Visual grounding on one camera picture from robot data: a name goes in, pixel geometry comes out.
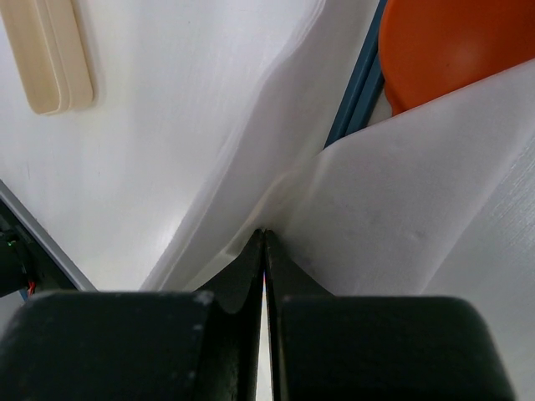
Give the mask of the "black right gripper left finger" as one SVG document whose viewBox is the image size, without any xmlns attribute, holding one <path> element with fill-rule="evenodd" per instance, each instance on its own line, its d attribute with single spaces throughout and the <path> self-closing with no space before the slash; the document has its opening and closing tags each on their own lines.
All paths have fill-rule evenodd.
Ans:
<svg viewBox="0 0 535 401">
<path fill-rule="evenodd" d="M 252 400 L 263 233 L 194 292 L 49 292 L 1 339 L 4 400 Z"/>
</svg>

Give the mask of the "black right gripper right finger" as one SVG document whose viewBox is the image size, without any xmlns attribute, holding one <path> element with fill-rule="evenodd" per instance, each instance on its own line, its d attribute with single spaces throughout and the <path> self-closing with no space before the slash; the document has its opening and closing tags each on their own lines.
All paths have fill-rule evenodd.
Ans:
<svg viewBox="0 0 535 401">
<path fill-rule="evenodd" d="M 342 297 L 265 234 L 276 400 L 513 400 L 486 322 L 455 297 Z"/>
</svg>

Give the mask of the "white paper napkin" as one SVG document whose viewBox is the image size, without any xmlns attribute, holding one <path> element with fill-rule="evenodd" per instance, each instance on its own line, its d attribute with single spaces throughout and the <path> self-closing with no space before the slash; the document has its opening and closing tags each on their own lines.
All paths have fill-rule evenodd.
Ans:
<svg viewBox="0 0 535 401">
<path fill-rule="evenodd" d="M 533 289 L 533 62 L 326 145 L 361 10 L 322 2 L 284 49 L 145 288 L 201 284 L 267 228 L 337 294 Z"/>
</svg>

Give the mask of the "orange plastic spoon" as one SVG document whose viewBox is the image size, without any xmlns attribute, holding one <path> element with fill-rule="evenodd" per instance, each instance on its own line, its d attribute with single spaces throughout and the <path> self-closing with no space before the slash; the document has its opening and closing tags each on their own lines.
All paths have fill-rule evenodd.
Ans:
<svg viewBox="0 0 535 401">
<path fill-rule="evenodd" d="M 385 96 L 401 114 L 534 58 L 532 1 L 389 1 L 380 22 Z"/>
</svg>

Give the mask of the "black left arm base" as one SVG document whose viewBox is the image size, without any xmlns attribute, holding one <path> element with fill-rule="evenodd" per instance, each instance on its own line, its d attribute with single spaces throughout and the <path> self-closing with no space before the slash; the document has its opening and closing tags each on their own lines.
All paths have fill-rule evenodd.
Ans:
<svg viewBox="0 0 535 401">
<path fill-rule="evenodd" d="M 1 201 L 1 297 L 21 292 L 26 300 L 56 290 L 77 287 Z"/>
</svg>

